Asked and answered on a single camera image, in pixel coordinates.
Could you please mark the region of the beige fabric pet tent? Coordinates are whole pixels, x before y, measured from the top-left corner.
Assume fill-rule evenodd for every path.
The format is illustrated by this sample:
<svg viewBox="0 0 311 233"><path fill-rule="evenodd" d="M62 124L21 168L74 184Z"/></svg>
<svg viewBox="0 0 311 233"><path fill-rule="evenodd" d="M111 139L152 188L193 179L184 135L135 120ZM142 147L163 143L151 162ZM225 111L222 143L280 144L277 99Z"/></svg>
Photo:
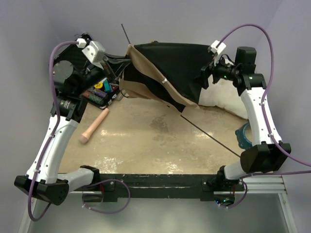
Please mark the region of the beige fabric pet tent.
<svg viewBox="0 0 311 233"><path fill-rule="evenodd" d="M131 98L159 101L176 111L198 108L202 88L194 78L212 62L208 45L151 42L129 45L130 64L121 73L120 88Z"/></svg>

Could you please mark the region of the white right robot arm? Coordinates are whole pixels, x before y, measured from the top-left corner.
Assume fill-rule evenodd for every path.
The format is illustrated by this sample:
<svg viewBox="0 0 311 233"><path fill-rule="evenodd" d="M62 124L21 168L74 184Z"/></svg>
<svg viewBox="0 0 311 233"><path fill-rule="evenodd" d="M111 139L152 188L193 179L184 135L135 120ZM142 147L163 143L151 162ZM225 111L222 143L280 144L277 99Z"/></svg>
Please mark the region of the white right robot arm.
<svg viewBox="0 0 311 233"><path fill-rule="evenodd" d="M252 47L238 47L235 61L226 63L223 48L206 47L194 56L201 70L202 87L207 79L231 81L241 98L252 130L252 146L246 149L236 163L222 166L209 185L227 191L243 178L277 172L291 153L289 143L284 143L272 119L267 100L268 86L262 74L255 72L257 51Z"/></svg>

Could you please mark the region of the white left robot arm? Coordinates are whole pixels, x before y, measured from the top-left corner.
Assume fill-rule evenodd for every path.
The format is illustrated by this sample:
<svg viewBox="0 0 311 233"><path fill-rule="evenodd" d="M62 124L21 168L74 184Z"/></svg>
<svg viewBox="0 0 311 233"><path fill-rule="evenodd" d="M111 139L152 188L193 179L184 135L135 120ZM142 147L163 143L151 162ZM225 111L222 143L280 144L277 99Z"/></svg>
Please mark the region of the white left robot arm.
<svg viewBox="0 0 311 233"><path fill-rule="evenodd" d="M105 201L116 201L116 191L126 185L110 174L103 175L91 166L58 173L67 144L88 103L83 93L104 77L105 70L81 55L58 55L49 68L54 81L49 127L33 164L26 175L16 177L14 185L28 195L29 201L35 198L49 205L60 205L76 189L98 190Z"/></svg>

